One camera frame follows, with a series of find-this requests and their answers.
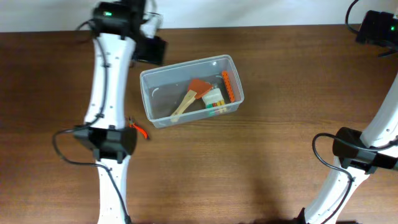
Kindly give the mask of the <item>clear pack of coloured plugs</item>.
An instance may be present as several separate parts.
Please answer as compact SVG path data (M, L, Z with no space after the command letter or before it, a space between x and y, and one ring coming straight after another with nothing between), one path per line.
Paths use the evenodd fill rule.
M214 84L212 89L202 97L205 108L213 108L226 104L227 92L223 87Z

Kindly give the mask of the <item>orange scraper with wooden handle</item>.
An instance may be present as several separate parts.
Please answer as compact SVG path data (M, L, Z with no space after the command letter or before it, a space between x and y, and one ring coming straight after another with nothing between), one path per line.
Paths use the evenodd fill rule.
M212 85L199 79L193 79L189 86L187 94L184 96L178 108L170 115L171 122L176 123L179 116L195 101L202 98L212 89Z

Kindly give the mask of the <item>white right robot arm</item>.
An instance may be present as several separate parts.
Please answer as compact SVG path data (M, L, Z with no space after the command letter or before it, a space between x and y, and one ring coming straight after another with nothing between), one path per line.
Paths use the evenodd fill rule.
M368 11L357 31L360 44L378 45L397 53L397 12ZM320 137L333 139L333 165L324 161L316 149ZM369 126L364 131L342 127L336 134L319 133L312 140L316 158L331 169L318 197L303 208L294 223L338 222L338 216L354 191L377 168L397 171L397 75Z

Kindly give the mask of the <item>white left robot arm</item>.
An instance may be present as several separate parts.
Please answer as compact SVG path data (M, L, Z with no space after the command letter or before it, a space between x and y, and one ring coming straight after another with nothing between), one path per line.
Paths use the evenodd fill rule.
M99 175L99 223L130 223L126 179L137 130L126 124L124 97L134 62L162 65L166 41L157 36L162 17L146 0L99 2L86 22L93 34L95 67L90 104L74 137L93 154Z

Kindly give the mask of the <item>orange handled pliers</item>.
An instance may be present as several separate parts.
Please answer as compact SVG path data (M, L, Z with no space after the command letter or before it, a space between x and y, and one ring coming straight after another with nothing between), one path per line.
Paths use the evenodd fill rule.
M130 128L134 128L135 130L137 130L138 132L140 132L140 133L143 135L144 139L146 139L146 140L149 140L149 139L150 139L148 132L147 132L144 128L140 127L140 126L135 122L135 120L134 120L132 117L128 117L128 121L129 121L129 127L130 127Z

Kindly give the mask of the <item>clear plastic container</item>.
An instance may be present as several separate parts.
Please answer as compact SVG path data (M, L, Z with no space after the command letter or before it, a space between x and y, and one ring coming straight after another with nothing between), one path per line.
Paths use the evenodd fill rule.
M176 123L171 122L171 114L178 108L193 79L203 80L211 85L225 88L221 72L226 70L236 101L230 102L228 93L226 104L205 108L202 99L195 100L180 116ZM140 74L141 95L148 120L156 128L166 128L177 124L210 118L236 111L244 101L244 93L238 71L229 55L219 55L165 67L143 71Z

